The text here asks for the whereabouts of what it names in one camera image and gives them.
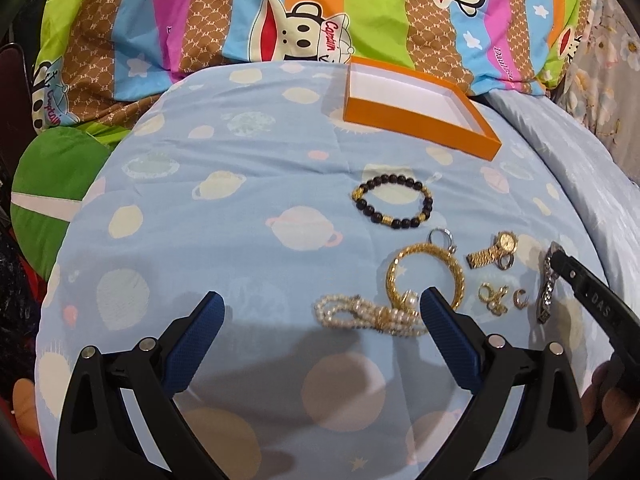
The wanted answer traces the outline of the person's right hand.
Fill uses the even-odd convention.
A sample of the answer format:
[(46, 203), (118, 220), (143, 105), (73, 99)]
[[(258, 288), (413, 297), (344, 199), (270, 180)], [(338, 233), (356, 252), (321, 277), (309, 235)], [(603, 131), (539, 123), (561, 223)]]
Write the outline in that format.
[(612, 455), (617, 445), (631, 426), (639, 411), (639, 402), (631, 400), (620, 388), (612, 387), (603, 392), (603, 385), (612, 374), (612, 360), (600, 364), (593, 372), (591, 384), (582, 395), (582, 411), (588, 424), (598, 408), (605, 422), (611, 427), (612, 436), (589, 465), (589, 473), (594, 474)]

